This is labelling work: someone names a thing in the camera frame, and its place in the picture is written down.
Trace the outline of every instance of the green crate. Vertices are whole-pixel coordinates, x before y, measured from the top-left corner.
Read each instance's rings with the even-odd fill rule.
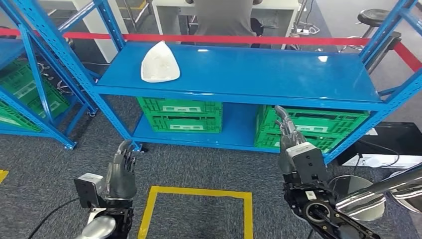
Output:
[[[29,64],[13,61],[0,71],[0,85],[14,94],[34,80]]]
[[[222,113],[221,102],[175,100],[165,98],[137,97],[146,115],[216,115]]]
[[[318,132],[334,137],[346,137],[369,116],[367,111],[337,111],[308,108],[285,108],[293,123],[301,132]],[[274,123],[276,116],[273,106],[260,106],[257,112],[259,130],[266,133],[279,133]]]
[[[322,153],[329,152],[342,141],[342,138],[321,136],[313,132],[304,132],[303,135],[308,142],[319,148]],[[280,148],[280,134],[258,132],[254,139],[254,147]]]
[[[46,79],[42,79],[47,101],[53,117],[69,107],[69,102]],[[0,71],[0,85],[27,105],[36,114],[45,118],[44,108],[39,97],[32,71],[26,62],[13,61]],[[22,128],[41,131],[33,122],[20,114],[7,103],[0,101],[1,122]]]
[[[48,91],[46,97],[53,118],[66,111],[70,105],[69,102],[55,90]],[[42,118],[46,117],[44,107],[42,106],[39,97],[30,101],[27,106]]]
[[[19,70],[22,66],[27,65],[28,62],[25,60],[14,60],[7,66],[0,69],[0,79],[2,76],[8,75],[9,73]]]
[[[153,130],[157,132],[221,132],[221,117],[146,116]]]
[[[17,112],[14,108],[10,107],[6,103],[0,101],[0,122],[13,125],[16,127],[24,128],[30,131],[40,132],[41,129],[35,125],[32,121],[27,119],[21,113]]]

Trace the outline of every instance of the metal rack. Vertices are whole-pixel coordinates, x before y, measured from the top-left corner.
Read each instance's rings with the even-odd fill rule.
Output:
[[[41,40],[34,34],[32,28],[24,20],[24,18],[20,14],[16,13],[14,6],[8,1],[0,1],[0,7],[6,12],[12,22],[15,23],[15,25],[18,27],[22,38],[21,40],[0,39],[0,69],[10,63],[12,60],[16,59],[23,52],[26,52],[26,56],[28,58],[28,62],[36,83],[37,91],[46,114],[46,119],[41,118],[29,107],[21,103],[16,96],[9,93],[3,87],[0,86],[0,99],[15,108],[16,110],[18,110],[21,114],[23,114],[25,117],[27,117],[29,120],[31,120],[38,127],[41,128],[41,132],[34,132],[8,124],[0,124],[0,134],[50,137],[64,144],[66,149],[73,149],[76,145],[76,142],[73,142],[71,139],[69,139],[70,132],[75,127],[80,117],[86,111],[88,111],[90,115],[94,116],[97,112],[96,106],[90,102],[87,96],[81,93],[81,90],[72,80],[72,77],[65,70],[64,66],[59,63],[59,61],[54,56],[53,52],[48,50],[43,45]],[[42,84],[42,79],[35,58],[35,50],[46,60],[46,62],[55,70],[57,75],[69,86],[69,88],[73,92],[73,95],[67,97],[70,102],[69,108],[56,117],[52,117],[50,113],[50,107],[48,106],[45,90]],[[76,105],[76,103],[80,103],[82,106],[80,107],[76,115],[73,116],[72,120],[64,129],[64,131],[58,130],[58,125],[60,125],[63,120],[69,115],[69,112]]]
[[[416,2],[398,1],[360,54],[173,44],[169,47],[178,60],[181,77],[150,84],[140,79],[139,68],[142,56],[153,44],[125,42],[106,0],[94,0],[72,18],[76,22],[97,8],[119,51],[97,83],[64,41],[63,31],[52,24],[37,1],[15,0],[17,8],[37,28],[123,138],[136,142],[277,152],[253,147],[256,104],[371,111],[362,125],[325,155],[326,163],[421,89],[422,69],[402,85],[379,92],[366,70],[402,18],[422,34],[421,22],[409,12]],[[104,98],[107,94],[224,102],[223,131],[220,134],[159,133],[142,117],[136,129],[130,132]],[[140,150],[142,145],[137,143],[136,147]]]

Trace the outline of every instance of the gray shirt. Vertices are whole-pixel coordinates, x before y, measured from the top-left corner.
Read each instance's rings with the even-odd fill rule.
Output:
[[[255,36],[250,16],[262,0],[186,0],[195,2],[199,27],[196,35]]]

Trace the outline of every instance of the black chair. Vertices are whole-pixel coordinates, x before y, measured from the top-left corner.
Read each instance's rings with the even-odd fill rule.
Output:
[[[357,16],[357,19],[359,22],[357,24],[365,24],[368,25],[369,28],[366,30],[366,32],[362,36],[350,36],[348,38],[367,38],[371,35],[371,33],[374,31],[376,27],[379,27],[387,15],[390,13],[390,11],[382,10],[382,9],[366,9],[359,13]],[[363,49],[363,46],[360,45],[346,45],[343,46],[339,52],[343,52],[348,47],[361,51]]]

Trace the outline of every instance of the yellow floor tape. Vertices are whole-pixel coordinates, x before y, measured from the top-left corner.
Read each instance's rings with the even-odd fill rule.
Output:
[[[6,178],[6,176],[8,175],[9,171],[6,170],[0,170],[0,183],[3,182],[3,180]]]
[[[138,7],[130,7],[130,9],[141,10],[141,9],[144,8],[145,4],[146,4],[146,0],[142,1],[141,2],[141,5],[139,5]]]
[[[148,201],[142,217],[141,227],[138,233],[138,239],[146,239],[148,228],[151,223],[152,211],[154,210],[155,200],[158,193],[169,194],[186,194],[198,196],[212,196],[212,197],[233,197],[243,199],[243,225],[244,225],[244,238],[253,239],[253,221],[252,221],[252,193],[249,192],[235,192],[199,188],[174,188],[174,187],[161,187],[152,186],[149,191]]]

